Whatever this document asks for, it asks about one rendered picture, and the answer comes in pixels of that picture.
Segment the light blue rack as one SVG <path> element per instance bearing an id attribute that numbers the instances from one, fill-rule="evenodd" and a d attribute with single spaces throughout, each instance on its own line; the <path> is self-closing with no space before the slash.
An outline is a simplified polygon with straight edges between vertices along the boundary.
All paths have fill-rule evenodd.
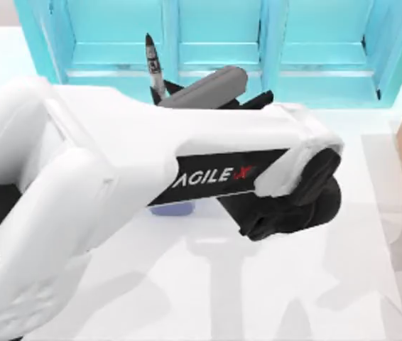
<path id="1" fill-rule="evenodd" d="M 390 107 L 402 85 L 402 0 L 13 0 L 36 72 L 150 102 L 145 37 L 182 86 L 225 65 L 243 99 Z"/>

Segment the small lavender block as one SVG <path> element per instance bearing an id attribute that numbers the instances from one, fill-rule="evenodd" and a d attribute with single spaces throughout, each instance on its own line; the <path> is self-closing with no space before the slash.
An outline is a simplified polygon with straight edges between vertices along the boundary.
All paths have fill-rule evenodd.
<path id="1" fill-rule="evenodd" d="M 182 217 L 191 215 L 195 210 L 194 202 L 178 202 L 169 205 L 152 206 L 149 210 L 157 216 Z"/>

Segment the pale grey rounded box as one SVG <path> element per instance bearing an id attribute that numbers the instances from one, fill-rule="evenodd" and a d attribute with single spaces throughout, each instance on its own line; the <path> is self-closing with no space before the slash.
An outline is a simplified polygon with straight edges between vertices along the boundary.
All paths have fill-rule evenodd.
<path id="1" fill-rule="evenodd" d="M 163 98 L 156 105 L 173 109 L 221 109 L 246 91 L 248 75 L 236 66 L 225 66 L 185 88 L 184 95 Z"/>

